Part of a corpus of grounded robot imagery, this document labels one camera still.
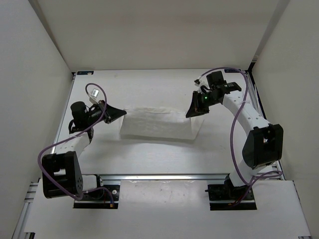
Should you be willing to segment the left blue corner label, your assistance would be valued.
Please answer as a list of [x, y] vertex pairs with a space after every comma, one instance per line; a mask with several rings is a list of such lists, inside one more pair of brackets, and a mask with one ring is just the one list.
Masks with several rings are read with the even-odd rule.
[[93, 75], [94, 71], [78, 71], [77, 75]]

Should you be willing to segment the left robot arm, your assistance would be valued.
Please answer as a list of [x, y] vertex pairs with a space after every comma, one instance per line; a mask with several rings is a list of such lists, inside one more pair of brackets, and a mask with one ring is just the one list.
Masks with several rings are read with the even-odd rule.
[[78, 158], [93, 140], [93, 126], [102, 121], [110, 124], [127, 112], [105, 104], [104, 101], [90, 108], [79, 101], [70, 108], [73, 119], [68, 126], [69, 138], [57, 145], [54, 153], [40, 159], [40, 168], [46, 198], [70, 196], [79, 201], [85, 188]]

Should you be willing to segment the white pleated skirt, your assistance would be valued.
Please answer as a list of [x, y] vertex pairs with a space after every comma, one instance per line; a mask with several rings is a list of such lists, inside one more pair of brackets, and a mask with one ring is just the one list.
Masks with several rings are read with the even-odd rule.
[[187, 118], [186, 112], [168, 108], [127, 108], [120, 135], [194, 140], [204, 122], [202, 116]]

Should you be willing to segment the right blue corner label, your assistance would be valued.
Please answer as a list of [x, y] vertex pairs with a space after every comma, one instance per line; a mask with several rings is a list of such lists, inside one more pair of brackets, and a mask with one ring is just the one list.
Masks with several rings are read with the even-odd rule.
[[240, 73], [240, 70], [236, 69], [224, 69], [225, 73]]

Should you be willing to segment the white front cover board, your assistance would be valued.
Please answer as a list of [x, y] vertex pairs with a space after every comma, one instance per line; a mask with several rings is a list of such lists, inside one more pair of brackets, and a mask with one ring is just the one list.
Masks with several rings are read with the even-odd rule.
[[257, 208], [211, 211], [206, 181], [122, 181], [117, 209], [75, 209], [38, 188], [25, 226], [37, 239], [297, 239], [310, 231], [291, 181], [260, 181]]

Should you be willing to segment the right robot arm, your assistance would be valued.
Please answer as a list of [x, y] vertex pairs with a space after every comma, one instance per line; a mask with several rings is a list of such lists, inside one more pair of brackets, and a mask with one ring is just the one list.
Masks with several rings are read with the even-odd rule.
[[[207, 93], [192, 93], [191, 105], [186, 113], [187, 118], [209, 113], [209, 107], [222, 104], [233, 115], [231, 125], [230, 148], [235, 170], [228, 175], [224, 194], [235, 199], [242, 193], [242, 187], [251, 184], [251, 180], [265, 167], [282, 158], [284, 130], [280, 124], [271, 124], [246, 101], [247, 94], [242, 90], [222, 92], [212, 90]], [[234, 153], [234, 127], [240, 123], [247, 138], [242, 149], [239, 163]]]

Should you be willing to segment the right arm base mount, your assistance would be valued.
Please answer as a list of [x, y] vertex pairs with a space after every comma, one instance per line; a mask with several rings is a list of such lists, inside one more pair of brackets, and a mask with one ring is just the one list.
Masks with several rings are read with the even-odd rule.
[[244, 185], [234, 187], [229, 178], [223, 184], [208, 184], [210, 211], [253, 211], [257, 210], [253, 190]]

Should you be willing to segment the aluminium table frame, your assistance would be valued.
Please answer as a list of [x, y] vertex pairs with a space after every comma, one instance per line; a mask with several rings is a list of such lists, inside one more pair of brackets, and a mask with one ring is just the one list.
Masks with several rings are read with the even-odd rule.
[[235, 71], [206, 93], [194, 72], [95, 72], [87, 94], [102, 106], [71, 105], [70, 141], [42, 158], [47, 178], [23, 208], [36, 239], [200, 239], [256, 229], [260, 170], [282, 155], [283, 129], [248, 99]]

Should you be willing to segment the blue corner label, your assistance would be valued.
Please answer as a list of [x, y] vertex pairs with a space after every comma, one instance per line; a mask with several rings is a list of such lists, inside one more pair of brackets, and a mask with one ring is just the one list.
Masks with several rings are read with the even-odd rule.
[[77, 75], [93, 75], [94, 71], [78, 71]]
[[236, 69], [224, 69], [225, 73], [240, 73], [240, 70]]

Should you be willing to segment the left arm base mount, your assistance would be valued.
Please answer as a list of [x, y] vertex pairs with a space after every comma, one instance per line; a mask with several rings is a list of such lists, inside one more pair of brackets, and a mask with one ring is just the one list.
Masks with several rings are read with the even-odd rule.
[[118, 209], [120, 182], [104, 180], [102, 175], [83, 175], [83, 197], [74, 201], [75, 209]]

